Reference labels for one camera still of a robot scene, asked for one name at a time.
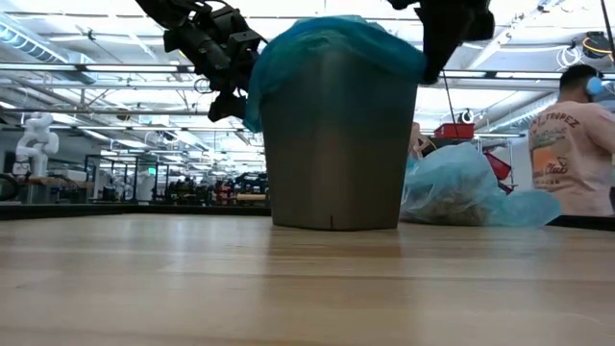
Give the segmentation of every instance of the wooden table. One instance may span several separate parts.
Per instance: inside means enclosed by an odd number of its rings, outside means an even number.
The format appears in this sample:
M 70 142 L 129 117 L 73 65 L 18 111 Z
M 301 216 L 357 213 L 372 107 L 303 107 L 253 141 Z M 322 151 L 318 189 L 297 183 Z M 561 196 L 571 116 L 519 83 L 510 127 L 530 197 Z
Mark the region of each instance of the wooden table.
M 615 345 L 615 233 L 0 222 L 0 345 Z

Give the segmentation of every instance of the gray trash can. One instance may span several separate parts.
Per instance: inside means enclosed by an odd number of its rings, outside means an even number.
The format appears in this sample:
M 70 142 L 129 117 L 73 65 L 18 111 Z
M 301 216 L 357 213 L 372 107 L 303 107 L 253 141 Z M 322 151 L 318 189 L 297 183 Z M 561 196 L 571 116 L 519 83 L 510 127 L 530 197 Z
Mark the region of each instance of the gray trash can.
M 273 223 L 397 228 L 417 87 L 355 55 L 330 52 L 265 95 Z

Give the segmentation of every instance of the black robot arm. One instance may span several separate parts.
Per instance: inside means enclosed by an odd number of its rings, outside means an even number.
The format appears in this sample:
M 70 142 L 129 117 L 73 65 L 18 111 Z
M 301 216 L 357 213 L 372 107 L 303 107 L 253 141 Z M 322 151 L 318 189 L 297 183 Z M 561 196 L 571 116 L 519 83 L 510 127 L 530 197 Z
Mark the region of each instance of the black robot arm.
M 136 0 L 162 27 L 164 50 L 179 49 L 195 66 L 195 73 L 209 80 L 209 88 L 219 91 L 209 109 L 209 119 L 217 121 L 233 115 L 243 118 L 246 98 L 237 90 L 248 90 L 258 45 L 264 39 L 247 24 L 239 9 L 223 0 Z M 208 3 L 222 3 L 214 11 Z M 464 41 L 490 39 L 495 20 L 490 0 L 388 0 L 395 10 L 415 8 L 424 27 L 423 51 L 428 65 L 425 84 L 437 78 L 456 47 Z

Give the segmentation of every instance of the trash bag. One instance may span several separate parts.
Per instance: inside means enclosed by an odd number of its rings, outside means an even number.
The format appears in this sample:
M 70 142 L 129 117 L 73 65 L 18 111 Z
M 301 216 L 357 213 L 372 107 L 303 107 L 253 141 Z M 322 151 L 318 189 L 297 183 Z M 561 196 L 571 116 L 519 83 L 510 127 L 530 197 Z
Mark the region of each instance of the trash bag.
M 402 221 L 535 228 L 560 214 L 559 202 L 547 192 L 506 196 L 489 161 L 471 143 L 445 146 L 407 163 Z
M 261 98 L 276 91 L 283 82 L 300 72 L 306 62 L 331 50 L 357 54 L 390 73 L 407 77 L 417 85 L 423 80 L 427 64 L 421 51 L 390 35 L 379 24 L 369 23 L 360 16 L 299 20 L 267 44 L 254 66 L 243 120 L 245 127 L 254 133 L 261 132 Z

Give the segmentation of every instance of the man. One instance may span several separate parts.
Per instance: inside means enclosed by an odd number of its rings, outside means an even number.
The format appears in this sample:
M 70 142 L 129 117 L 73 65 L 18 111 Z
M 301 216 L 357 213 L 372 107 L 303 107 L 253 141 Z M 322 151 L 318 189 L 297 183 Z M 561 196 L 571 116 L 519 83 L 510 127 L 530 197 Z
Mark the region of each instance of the man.
M 557 103 L 529 128 L 534 187 L 551 192 L 566 215 L 613 215 L 615 118 L 593 103 L 602 78 L 591 66 L 571 66 L 559 80 Z

